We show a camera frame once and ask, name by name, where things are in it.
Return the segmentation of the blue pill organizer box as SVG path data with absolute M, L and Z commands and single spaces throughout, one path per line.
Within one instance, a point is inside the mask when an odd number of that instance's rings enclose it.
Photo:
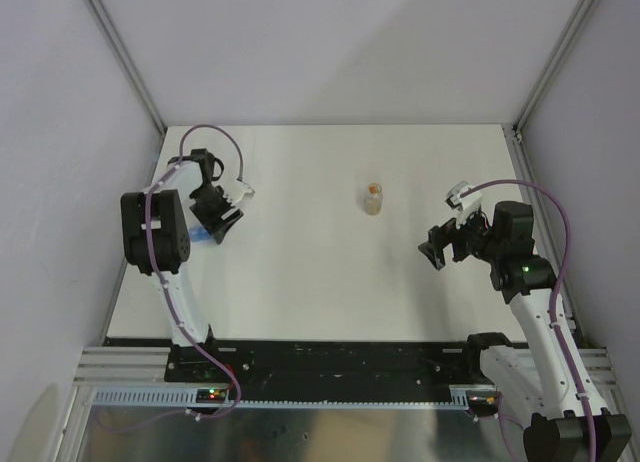
M 191 227 L 189 237 L 192 243 L 207 242 L 212 239 L 211 234 L 202 226 Z

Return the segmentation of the clear pill bottle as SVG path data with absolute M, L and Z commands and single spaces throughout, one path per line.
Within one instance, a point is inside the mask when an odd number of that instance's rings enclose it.
M 376 216 L 381 212 L 383 204 L 383 190 L 378 183 L 370 183 L 363 192 L 362 207 L 370 216 Z

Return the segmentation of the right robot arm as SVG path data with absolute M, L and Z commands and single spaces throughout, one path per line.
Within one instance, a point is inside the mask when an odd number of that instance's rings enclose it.
M 488 263 L 492 286 L 521 327 L 534 363 L 525 368 L 504 334 L 478 333 L 467 339 L 464 375 L 498 388 L 523 428 L 527 460 L 619 460 L 630 423 L 611 411 L 586 370 L 554 297 L 554 269 L 536 252 L 532 208 L 503 201 L 488 218 L 478 201 L 450 206 L 455 217 L 430 229 L 420 252 L 436 269 L 445 265 L 446 247 L 456 262 L 473 256 Z

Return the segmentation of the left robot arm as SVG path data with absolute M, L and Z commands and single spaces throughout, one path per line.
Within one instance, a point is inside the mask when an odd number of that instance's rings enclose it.
M 192 243 L 209 239 L 221 244 L 244 216 L 238 204 L 251 192 L 240 181 L 223 187 L 223 174 L 222 160 L 194 149 L 172 158 L 152 187 L 120 198 L 125 258 L 164 299 L 172 343 L 179 347 L 213 338 L 187 274 Z

